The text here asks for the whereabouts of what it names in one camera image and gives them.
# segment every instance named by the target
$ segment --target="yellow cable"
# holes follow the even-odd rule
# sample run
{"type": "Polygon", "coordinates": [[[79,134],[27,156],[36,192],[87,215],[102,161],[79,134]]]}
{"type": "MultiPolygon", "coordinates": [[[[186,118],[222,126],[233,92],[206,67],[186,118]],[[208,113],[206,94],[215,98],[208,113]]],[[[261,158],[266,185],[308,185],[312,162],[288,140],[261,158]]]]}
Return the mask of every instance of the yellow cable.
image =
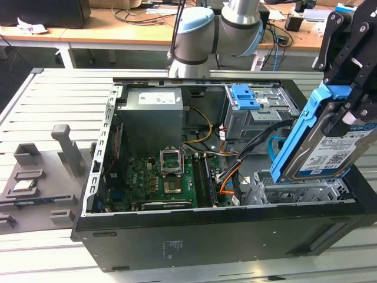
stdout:
{"type": "Polygon", "coordinates": [[[208,135],[206,135],[205,137],[202,137],[201,139],[198,139],[198,140],[186,140],[184,141],[183,143],[201,143],[207,139],[210,138],[211,134],[212,134],[212,127],[213,125],[211,124],[211,121],[210,119],[208,119],[208,117],[206,115],[203,114],[203,112],[201,112],[199,109],[195,108],[195,107],[192,107],[190,106],[191,109],[194,109],[196,112],[198,112],[204,119],[206,119],[207,123],[208,123],[208,126],[210,127],[210,130],[208,131],[208,135]]]}

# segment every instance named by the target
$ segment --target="black computer tower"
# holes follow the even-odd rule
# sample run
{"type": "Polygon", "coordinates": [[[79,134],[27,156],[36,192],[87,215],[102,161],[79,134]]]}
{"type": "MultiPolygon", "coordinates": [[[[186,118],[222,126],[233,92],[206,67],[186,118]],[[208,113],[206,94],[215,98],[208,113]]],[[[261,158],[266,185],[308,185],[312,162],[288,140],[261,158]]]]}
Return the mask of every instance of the black computer tower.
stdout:
{"type": "Polygon", "coordinates": [[[11,27],[17,18],[45,27],[82,28],[90,16],[88,0],[0,0],[0,25],[11,27]]]}

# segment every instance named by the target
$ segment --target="blue cable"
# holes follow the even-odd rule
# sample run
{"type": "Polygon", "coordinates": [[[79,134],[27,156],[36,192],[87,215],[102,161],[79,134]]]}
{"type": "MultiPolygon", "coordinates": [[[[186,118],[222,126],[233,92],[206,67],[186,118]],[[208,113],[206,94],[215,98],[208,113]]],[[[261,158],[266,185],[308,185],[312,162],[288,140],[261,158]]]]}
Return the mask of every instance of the blue cable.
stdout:
{"type": "Polygon", "coordinates": [[[277,64],[277,59],[279,57],[279,38],[277,35],[275,36],[276,42],[277,42],[277,47],[276,47],[276,54],[275,54],[275,64],[273,65],[273,70],[275,71],[276,69],[276,64],[277,64]]]}
{"type": "Polygon", "coordinates": [[[283,137],[279,137],[279,136],[272,136],[270,139],[269,139],[269,145],[268,145],[268,148],[269,148],[269,155],[270,155],[270,158],[272,160],[272,162],[275,160],[276,156],[273,152],[273,147],[272,147],[272,142],[273,140],[281,140],[283,142],[285,142],[287,139],[283,138],[283,137]]]}

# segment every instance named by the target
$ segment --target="sticker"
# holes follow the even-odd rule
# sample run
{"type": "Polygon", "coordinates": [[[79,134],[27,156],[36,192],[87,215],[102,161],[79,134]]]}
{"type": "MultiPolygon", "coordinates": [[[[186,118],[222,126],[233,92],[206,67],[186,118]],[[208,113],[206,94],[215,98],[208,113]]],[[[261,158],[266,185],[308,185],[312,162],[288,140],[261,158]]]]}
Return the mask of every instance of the sticker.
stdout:
{"type": "Polygon", "coordinates": [[[268,103],[268,99],[267,98],[255,98],[255,101],[258,102],[258,103],[268,103]]]}
{"type": "Polygon", "coordinates": [[[323,137],[300,169],[303,175],[328,174],[339,168],[375,124],[355,125],[343,137],[323,137]]]}
{"type": "Polygon", "coordinates": [[[250,177],[248,176],[248,177],[243,178],[243,181],[242,181],[241,184],[243,184],[243,185],[250,184],[250,177]]]}
{"type": "Polygon", "coordinates": [[[174,93],[140,93],[139,104],[175,104],[174,93]]]}
{"type": "Polygon", "coordinates": [[[176,259],[183,249],[183,241],[165,241],[163,242],[163,259],[176,259]]]}
{"type": "Polygon", "coordinates": [[[240,205],[240,201],[238,200],[238,198],[236,198],[235,195],[232,196],[232,202],[234,203],[235,206],[240,205]]]}
{"type": "Polygon", "coordinates": [[[225,131],[220,131],[220,140],[225,140],[225,131]]]}
{"type": "Polygon", "coordinates": [[[17,205],[33,205],[35,204],[34,202],[17,202],[17,205]]]}

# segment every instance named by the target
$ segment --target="wooden desk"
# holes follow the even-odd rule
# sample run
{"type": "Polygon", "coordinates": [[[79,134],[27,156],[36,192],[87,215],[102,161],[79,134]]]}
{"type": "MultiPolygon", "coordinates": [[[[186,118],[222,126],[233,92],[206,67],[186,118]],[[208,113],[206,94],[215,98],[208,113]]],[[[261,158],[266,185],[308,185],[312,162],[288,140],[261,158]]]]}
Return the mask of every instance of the wooden desk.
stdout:
{"type": "Polygon", "coordinates": [[[17,27],[1,27],[0,34],[6,40],[26,40],[26,41],[60,41],[60,37],[65,28],[47,28],[45,34],[24,34],[17,27]]]}
{"type": "MultiPolygon", "coordinates": [[[[145,10],[133,10],[133,14],[145,10]]],[[[125,11],[118,14],[125,17],[125,11]]],[[[130,21],[142,21],[158,15],[141,14],[136,17],[128,17],[130,21]]],[[[166,22],[174,26],[175,16],[165,17],[166,22]]],[[[114,43],[114,44],[137,44],[137,45],[170,45],[173,27],[166,24],[162,19],[156,25],[133,25],[119,21],[113,16],[111,9],[92,9],[90,19],[84,29],[66,29],[60,36],[63,42],[90,42],[90,43],[114,43]]]]}
{"type": "MultiPolygon", "coordinates": [[[[292,13],[293,7],[295,4],[280,4],[280,5],[271,5],[266,6],[268,9],[278,9],[285,17],[287,14],[292,13]]],[[[316,9],[323,10],[333,10],[333,8],[327,6],[316,6],[316,9]]],[[[275,26],[285,30],[284,25],[285,21],[270,21],[275,26]]],[[[312,31],[312,28],[315,26],[313,22],[303,21],[298,32],[289,31],[288,33],[293,38],[293,44],[289,47],[290,51],[317,51],[319,52],[322,45],[322,37],[319,37],[317,33],[312,31]]],[[[276,30],[278,34],[284,35],[283,31],[276,30]]],[[[273,38],[272,34],[268,31],[264,34],[263,42],[259,44],[258,49],[271,49],[273,47],[273,38]]]]}
{"type": "MultiPolygon", "coordinates": [[[[278,9],[283,14],[288,14],[294,4],[280,4],[267,6],[269,9],[278,9]]],[[[317,6],[319,9],[330,9],[317,6]]],[[[132,11],[137,14],[143,10],[132,11]]],[[[154,18],[156,15],[141,14],[129,17],[129,20],[140,21],[154,18]]],[[[105,49],[111,50],[110,61],[115,61],[114,50],[149,50],[167,51],[171,43],[171,35],[175,17],[165,18],[166,22],[158,20],[161,24],[140,26],[121,22],[113,16],[110,9],[92,9],[91,18],[83,29],[49,28],[49,33],[42,35],[24,35],[15,27],[2,28],[1,34],[13,45],[22,47],[50,47],[59,49],[64,66],[75,68],[72,48],[105,49]]],[[[284,28],[285,21],[273,21],[277,27],[284,28]]],[[[303,22],[299,32],[291,32],[293,45],[288,48],[286,55],[317,56],[322,38],[311,31],[313,23],[303,22]]],[[[273,48],[271,33],[266,32],[263,42],[256,51],[252,70],[260,70],[261,61],[273,48]]]]}

